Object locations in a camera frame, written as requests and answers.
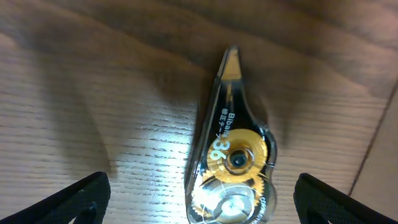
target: brown wood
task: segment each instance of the brown wood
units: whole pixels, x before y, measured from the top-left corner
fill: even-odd
[[[398,92],[395,90],[351,196],[398,220]]]
[[[105,223],[186,223],[188,152],[237,44],[249,104],[279,143],[273,223],[298,223],[300,173],[345,193],[356,177],[397,80],[396,6],[1,0],[0,218],[106,170]]]

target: wood grain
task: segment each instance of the wood grain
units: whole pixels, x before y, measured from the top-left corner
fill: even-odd
[[[183,173],[224,49],[299,173],[348,193],[397,80],[388,0],[0,0],[0,218],[97,171],[105,223],[186,223]]]

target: number 36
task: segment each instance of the number 36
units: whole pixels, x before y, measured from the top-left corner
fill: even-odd
[[[213,142],[214,150],[210,153],[210,158],[213,160],[217,160],[219,158],[226,159],[226,155],[223,152],[221,152],[220,150],[223,150],[223,151],[228,150],[230,146],[231,146],[231,144],[229,143],[229,141],[222,143],[219,139],[216,139]]]

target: wooden surface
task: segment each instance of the wooden surface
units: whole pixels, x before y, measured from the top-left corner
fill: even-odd
[[[0,218],[106,170],[105,223],[186,223],[231,44],[279,143],[273,223],[299,222],[302,172],[348,193],[397,80],[395,1],[0,0]]]
[[[351,194],[355,200],[394,220],[398,220],[397,114],[395,89]]]

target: transparent casing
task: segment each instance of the transparent casing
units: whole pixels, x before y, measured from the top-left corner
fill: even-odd
[[[277,146],[250,112],[236,47],[224,55],[188,173],[190,223],[266,222],[276,206],[271,175]]]

